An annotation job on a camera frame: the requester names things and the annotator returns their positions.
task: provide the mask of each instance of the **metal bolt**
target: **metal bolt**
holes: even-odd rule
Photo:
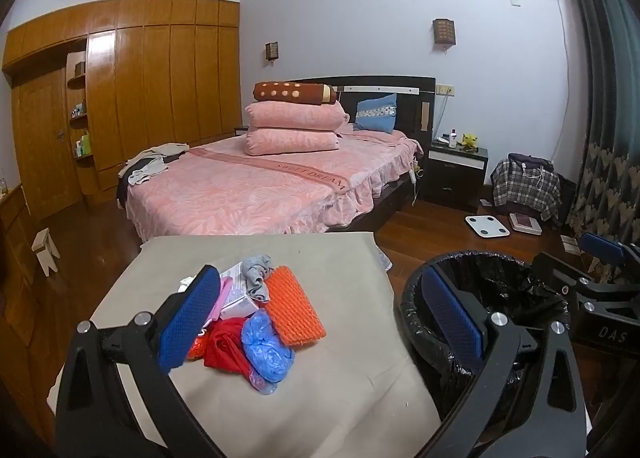
[[[138,326],[146,326],[151,322],[151,314],[149,312],[140,312],[133,318],[133,322]]]
[[[491,322],[496,326],[504,326],[509,322],[507,316],[501,312],[494,312],[491,314]]]
[[[90,329],[91,329],[91,323],[89,321],[80,321],[78,323],[78,327],[76,327],[76,330],[78,330],[78,333],[87,333]]]
[[[553,321],[551,323],[551,329],[558,335],[562,335],[564,333],[564,324],[558,321]]]

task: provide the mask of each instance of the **curtain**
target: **curtain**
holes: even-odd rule
[[[627,0],[577,0],[587,40],[587,146],[569,224],[577,235],[640,238],[640,22]],[[610,278],[598,260],[590,272]]]

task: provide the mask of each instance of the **white stool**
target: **white stool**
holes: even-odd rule
[[[53,261],[52,256],[60,258],[60,253],[51,239],[49,229],[38,232],[36,239],[33,241],[33,245],[31,245],[31,250],[36,253],[45,276],[49,277],[49,269],[54,272],[58,271],[58,267],[56,262]]]

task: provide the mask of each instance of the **blue pillow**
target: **blue pillow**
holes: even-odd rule
[[[393,94],[381,99],[358,102],[354,130],[391,133],[396,125],[396,99]]]

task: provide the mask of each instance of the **black trash bag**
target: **black trash bag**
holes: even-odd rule
[[[545,328],[553,320],[568,328],[570,318],[567,301],[532,276],[528,264],[511,256],[466,250],[422,264],[402,292],[400,315],[415,350],[440,375],[440,391],[431,393],[444,420],[473,374],[453,355],[422,296],[422,273],[436,263],[456,287],[474,294],[488,313],[500,311],[514,323],[533,328]],[[523,375],[524,364],[515,362],[490,424],[504,419]]]

